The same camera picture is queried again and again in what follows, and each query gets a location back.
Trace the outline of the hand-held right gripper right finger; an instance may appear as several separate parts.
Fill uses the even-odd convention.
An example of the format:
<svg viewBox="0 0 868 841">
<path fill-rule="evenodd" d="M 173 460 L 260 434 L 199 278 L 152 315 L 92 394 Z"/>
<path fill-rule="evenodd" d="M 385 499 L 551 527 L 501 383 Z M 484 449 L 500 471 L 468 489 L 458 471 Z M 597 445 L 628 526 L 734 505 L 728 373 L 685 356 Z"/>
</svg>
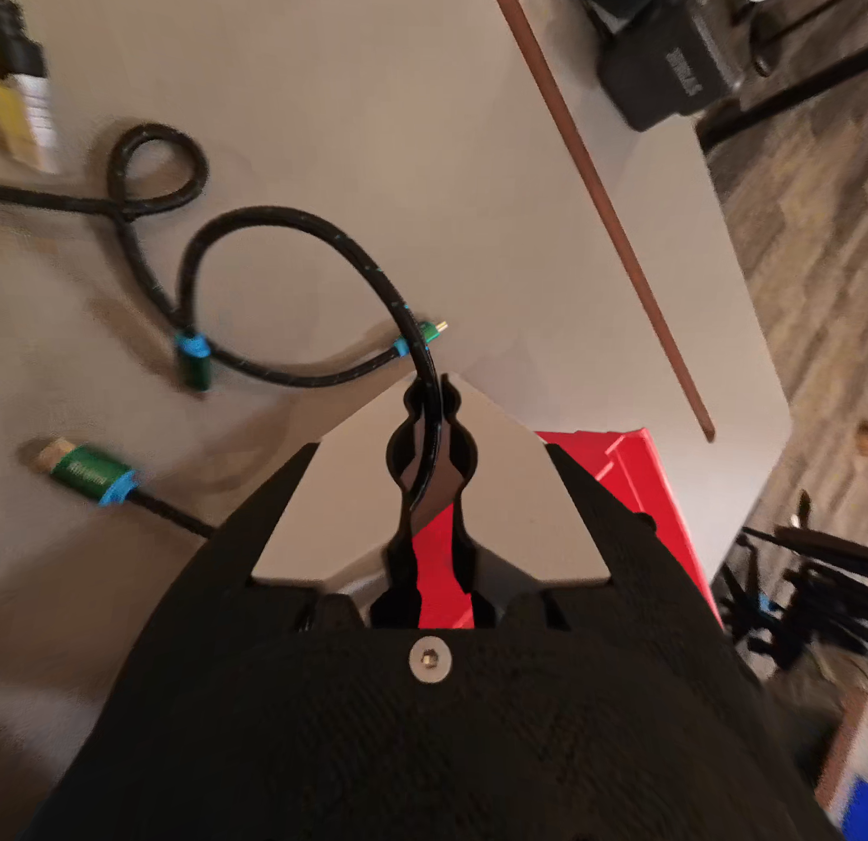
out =
<svg viewBox="0 0 868 841">
<path fill-rule="evenodd" d="M 459 377 L 441 378 L 452 504 L 452 566 L 475 594 L 599 587 L 605 564 L 543 439 Z"/>
</svg>

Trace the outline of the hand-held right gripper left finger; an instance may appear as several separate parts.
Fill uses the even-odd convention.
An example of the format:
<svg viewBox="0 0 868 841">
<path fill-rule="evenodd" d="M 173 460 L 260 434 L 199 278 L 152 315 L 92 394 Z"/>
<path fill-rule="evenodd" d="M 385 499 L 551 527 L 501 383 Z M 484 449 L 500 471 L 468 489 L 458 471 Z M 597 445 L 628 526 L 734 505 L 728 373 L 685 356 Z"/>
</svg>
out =
<svg viewBox="0 0 868 841">
<path fill-rule="evenodd" d="M 418 472 L 422 430 L 410 417 L 407 373 L 326 433 L 252 571 L 259 584 L 385 579 L 404 484 Z"/>
</svg>

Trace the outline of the red plastic bin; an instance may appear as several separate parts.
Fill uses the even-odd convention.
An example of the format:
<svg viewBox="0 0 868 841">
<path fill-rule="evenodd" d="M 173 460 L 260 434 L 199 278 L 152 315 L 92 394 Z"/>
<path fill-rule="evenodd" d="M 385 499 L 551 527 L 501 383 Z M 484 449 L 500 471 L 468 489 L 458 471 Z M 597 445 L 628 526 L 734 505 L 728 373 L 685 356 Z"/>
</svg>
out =
<svg viewBox="0 0 868 841">
<path fill-rule="evenodd" d="M 650 432 L 538 432 L 559 445 L 578 464 L 635 514 L 650 517 L 657 537 L 684 568 L 722 623 L 699 557 L 695 552 L 675 494 L 668 483 Z M 472 602 L 452 568 L 453 506 L 448 505 L 415 532 L 421 595 L 419 626 L 429 630 L 472 629 Z"/>
</svg>

